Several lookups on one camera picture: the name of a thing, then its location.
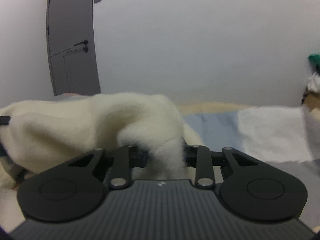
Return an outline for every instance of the door handle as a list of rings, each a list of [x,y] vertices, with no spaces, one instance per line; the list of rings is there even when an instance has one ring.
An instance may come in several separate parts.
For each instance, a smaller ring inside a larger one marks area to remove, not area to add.
[[[74,44],[74,46],[78,46],[80,44],[83,44],[84,46],[87,46],[88,45],[88,40],[84,40],[84,41],[78,42],[78,43]]]

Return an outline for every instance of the white wall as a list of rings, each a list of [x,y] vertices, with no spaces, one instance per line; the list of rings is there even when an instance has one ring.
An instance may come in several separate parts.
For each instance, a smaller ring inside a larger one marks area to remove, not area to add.
[[[297,106],[320,49],[320,0],[102,0],[93,12],[103,93]]]
[[[0,107],[53,99],[46,6],[47,0],[0,0]]]

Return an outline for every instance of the white fuzzy cloth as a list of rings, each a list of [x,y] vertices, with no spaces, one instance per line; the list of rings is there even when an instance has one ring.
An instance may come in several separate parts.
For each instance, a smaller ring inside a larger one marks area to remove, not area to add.
[[[22,101],[0,109],[0,115],[11,116],[8,126],[0,126],[1,143],[16,164],[33,173],[96,147],[108,151],[136,144],[149,150],[152,161],[145,169],[135,168],[133,179],[193,179],[194,169],[184,165],[182,138],[190,145],[203,145],[163,95],[119,93],[67,102]],[[10,188],[12,179],[1,168],[0,186]],[[6,210],[0,212],[0,222],[17,210],[16,203]],[[16,225],[1,226],[10,231]]]

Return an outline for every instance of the ribbed panel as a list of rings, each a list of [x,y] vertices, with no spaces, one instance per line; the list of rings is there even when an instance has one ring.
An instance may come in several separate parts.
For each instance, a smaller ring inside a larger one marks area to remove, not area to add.
[[[136,181],[113,191],[89,216],[65,223],[28,220],[11,235],[16,240],[309,240],[313,233],[292,220],[262,225],[226,211],[211,191],[187,180]]]

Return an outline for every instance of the door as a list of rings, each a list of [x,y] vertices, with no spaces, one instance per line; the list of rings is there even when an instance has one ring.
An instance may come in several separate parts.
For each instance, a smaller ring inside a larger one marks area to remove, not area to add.
[[[48,0],[47,44],[56,96],[100,93],[92,0]]]

